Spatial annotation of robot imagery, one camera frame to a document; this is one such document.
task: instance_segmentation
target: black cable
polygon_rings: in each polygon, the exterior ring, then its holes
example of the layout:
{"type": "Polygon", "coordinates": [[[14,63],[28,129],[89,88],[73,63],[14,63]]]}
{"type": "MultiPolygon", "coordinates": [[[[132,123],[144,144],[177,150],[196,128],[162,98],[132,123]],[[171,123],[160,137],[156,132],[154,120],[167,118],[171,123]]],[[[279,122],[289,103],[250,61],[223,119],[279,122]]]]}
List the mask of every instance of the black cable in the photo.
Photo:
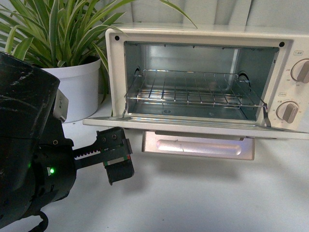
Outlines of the black cable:
{"type": "Polygon", "coordinates": [[[36,227],[34,227],[31,231],[29,232],[43,232],[47,229],[48,226],[48,217],[46,216],[45,213],[43,213],[42,211],[38,212],[35,216],[40,216],[43,221],[41,221],[39,223],[39,225],[37,225],[36,227]]]}

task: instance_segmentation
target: control knob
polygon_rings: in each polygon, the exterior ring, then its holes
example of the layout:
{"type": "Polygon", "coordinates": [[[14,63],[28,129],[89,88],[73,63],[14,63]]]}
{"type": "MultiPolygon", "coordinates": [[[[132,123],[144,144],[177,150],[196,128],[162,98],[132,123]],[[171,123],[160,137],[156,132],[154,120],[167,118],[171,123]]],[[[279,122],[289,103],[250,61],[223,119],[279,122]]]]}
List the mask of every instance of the control knob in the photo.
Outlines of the control knob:
{"type": "Polygon", "coordinates": [[[309,59],[303,59],[297,62],[291,70],[291,76],[294,80],[303,83],[309,82],[309,59]]]}
{"type": "Polygon", "coordinates": [[[278,118],[286,121],[287,123],[292,123],[298,112],[298,105],[293,101],[287,101],[282,103],[277,108],[278,118]]]}

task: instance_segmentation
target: oven door handle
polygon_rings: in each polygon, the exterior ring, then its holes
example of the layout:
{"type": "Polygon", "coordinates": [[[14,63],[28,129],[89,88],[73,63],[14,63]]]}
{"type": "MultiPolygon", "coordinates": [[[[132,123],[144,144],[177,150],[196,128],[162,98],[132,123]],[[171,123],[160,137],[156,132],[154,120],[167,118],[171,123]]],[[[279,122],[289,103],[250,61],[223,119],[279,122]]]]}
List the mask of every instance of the oven door handle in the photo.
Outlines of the oven door handle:
{"type": "Polygon", "coordinates": [[[254,138],[205,138],[166,135],[156,131],[144,131],[142,151],[185,156],[253,160],[254,138]]]}

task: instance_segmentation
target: potted plant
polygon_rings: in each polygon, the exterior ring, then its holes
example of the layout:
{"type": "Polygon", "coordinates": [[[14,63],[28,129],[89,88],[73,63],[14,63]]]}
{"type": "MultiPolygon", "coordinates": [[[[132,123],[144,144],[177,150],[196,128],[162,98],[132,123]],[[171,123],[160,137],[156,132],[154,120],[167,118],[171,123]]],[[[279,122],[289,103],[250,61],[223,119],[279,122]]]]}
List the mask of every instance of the potted plant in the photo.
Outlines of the potted plant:
{"type": "MultiPolygon", "coordinates": [[[[115,10],[135,0],[114,0],[100,9],[99,0],[9,1],[14,10],[0,4],[0,47],[60,79],[59,89],[70,101],[67,121],[93,114],[100,64],[108,71],[104,33],[117,29],[115,22],[125,13],[115,10]]],[[[160,1],[189,19],[168,0],[160,1]]]]}

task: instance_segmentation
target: white flower pot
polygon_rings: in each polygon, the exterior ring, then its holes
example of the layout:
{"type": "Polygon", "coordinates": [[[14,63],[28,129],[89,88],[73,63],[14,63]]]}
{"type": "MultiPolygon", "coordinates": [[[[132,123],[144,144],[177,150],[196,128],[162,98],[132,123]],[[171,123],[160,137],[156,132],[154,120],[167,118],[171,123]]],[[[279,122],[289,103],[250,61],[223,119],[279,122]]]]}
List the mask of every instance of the white flower pot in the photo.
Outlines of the white flower pot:
{"type": "Polygon", "coordinates": [[[98,70],[101,60],[64,68],[43,69],[60,80],[59,89],[69,99],[65,122],[92,115],[98,109],[98,70]]]}

